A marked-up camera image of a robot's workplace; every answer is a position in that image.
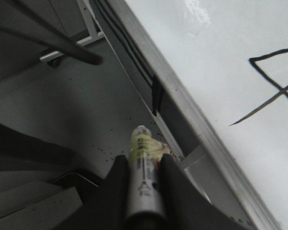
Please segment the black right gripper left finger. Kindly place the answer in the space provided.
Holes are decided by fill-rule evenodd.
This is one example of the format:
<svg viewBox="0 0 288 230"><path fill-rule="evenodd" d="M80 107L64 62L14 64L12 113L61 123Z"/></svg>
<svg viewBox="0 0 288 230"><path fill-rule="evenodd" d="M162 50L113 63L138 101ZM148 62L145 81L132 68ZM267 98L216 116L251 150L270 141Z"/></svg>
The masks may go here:
<svg viewBox="0 0 288 230"><path fill-rule="evenodd" d="M95 194L56 230L121 230L124 225L129 166L119 155Z"/></svg>

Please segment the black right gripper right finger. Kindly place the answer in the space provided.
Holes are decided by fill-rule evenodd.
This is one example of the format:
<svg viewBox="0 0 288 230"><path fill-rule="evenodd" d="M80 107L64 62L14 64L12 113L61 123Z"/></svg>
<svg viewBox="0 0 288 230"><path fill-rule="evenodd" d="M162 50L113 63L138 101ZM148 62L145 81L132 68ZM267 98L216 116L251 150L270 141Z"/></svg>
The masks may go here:
<svg viewBox="0 0 288 230"><path fill-rule="evenodd" d="M159 179L170 230L245 229L211 205L169 154L162 155Z"/></svg>

